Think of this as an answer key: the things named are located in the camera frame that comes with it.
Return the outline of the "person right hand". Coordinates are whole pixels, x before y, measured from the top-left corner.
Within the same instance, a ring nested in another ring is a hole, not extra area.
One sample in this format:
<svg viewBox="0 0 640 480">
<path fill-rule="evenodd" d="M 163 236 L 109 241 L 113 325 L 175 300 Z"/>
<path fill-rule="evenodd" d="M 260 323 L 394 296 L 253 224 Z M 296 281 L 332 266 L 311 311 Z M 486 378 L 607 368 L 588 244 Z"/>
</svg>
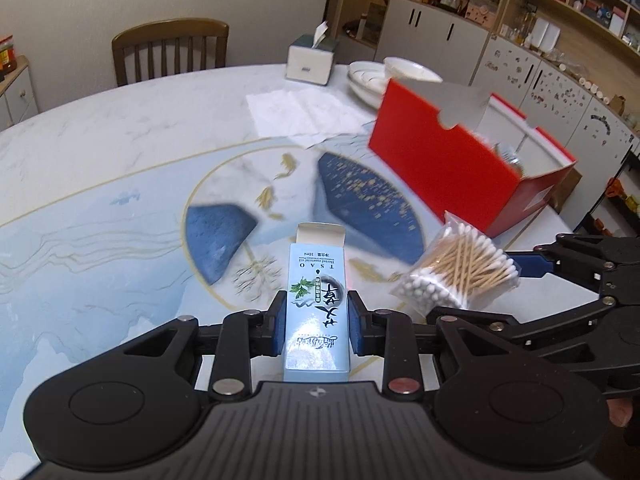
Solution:
<svg viewBox="0 0 640 480">
<path fill-rule="evenodd" d="M 634 412 L 634 404 L 631 399 L 610 399 L 607 400 L 608 414 L 610 414 L 610 422 L 615 427 L 626 428 Z"/>
</svg>

